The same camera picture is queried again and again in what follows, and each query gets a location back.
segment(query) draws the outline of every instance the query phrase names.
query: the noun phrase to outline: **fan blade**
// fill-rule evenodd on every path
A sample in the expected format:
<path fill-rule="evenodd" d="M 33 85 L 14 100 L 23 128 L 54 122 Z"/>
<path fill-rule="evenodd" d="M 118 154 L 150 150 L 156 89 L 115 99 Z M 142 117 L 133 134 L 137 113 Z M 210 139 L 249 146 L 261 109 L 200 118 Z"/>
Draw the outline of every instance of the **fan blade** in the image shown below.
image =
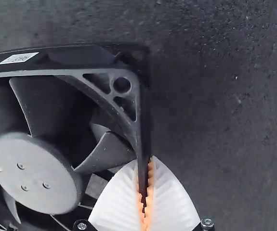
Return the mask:
<path fill-rule="evenodd" d="M 99 124 L 90 124 L 90 127 L 91 127 L 91 130 L 92 130 L 93 134 L 94 134 L 95 140 L 97 142 L 100 142 L 100 139 L 102 138 L 102 136 L 106 132 L 110 131 L 109 128 L 104 127 L 104 126 L 99 125 Z"/>
<path fill-rule="evenodd" d="M 88 127 L 93 102 L 53 76 L 13 77 L 10 85 L 33 137 L 78 136 Z"/>
<path fill-rule="evenodd" d="M 88 219 L 91 214 L 90 209 L 78 206 L 73 211 L 62 215 L 51 215 L 51 217 L 66 231 L 72 231 L 75 221 Z"/>
<path fill-rule="evenodd" d="M 95 149 L 74 171 L 90 174 L 126 164 L 135 158 L 127 141 L 109 131 L 104 133 Z"/>
<path fill-rule="evenodd" d="M 8 208 L 9 208 L 9 211 L 12 213 L 15 220 L 19 224 L 21 224 L 21 220 L 20 220 L 20 218 L 18 216 L 18 213 L 17 213 L 16 201 L 5 190 L 3 190 L 3 196 L 4 196 L 5 203 L 7 204 Z"/>
<path fill-rule="evenodd" d="M 26 122 L 9 83 L 0 81 L 0 134 L 11 130 L 25 131 Z"/>

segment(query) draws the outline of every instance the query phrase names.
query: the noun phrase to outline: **black gray surface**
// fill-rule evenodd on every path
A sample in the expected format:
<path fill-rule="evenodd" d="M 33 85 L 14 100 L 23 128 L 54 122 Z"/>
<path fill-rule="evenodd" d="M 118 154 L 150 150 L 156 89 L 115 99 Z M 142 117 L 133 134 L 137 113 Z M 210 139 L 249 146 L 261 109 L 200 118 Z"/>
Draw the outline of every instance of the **black gray surface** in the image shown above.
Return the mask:
<path fill-rule="evenodd" d="M 153 153 L 218 230 L 277 230 L 277 1 L 0 0 L 0 51 L 152 50 Z"/>

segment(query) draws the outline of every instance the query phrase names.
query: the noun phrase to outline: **fan motor hub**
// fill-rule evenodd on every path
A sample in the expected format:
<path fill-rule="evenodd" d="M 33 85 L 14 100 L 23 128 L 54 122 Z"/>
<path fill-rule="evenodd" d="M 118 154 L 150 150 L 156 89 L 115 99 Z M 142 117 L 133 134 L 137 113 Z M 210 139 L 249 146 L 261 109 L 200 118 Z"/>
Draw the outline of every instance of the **fan motor hub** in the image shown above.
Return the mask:
<path fill-rule="evenodd" d="M 24 133 L 0 136 L 0 185 L 22 205 L 45 214 L 73 210 L 81 177 L 51 145 Z"/>

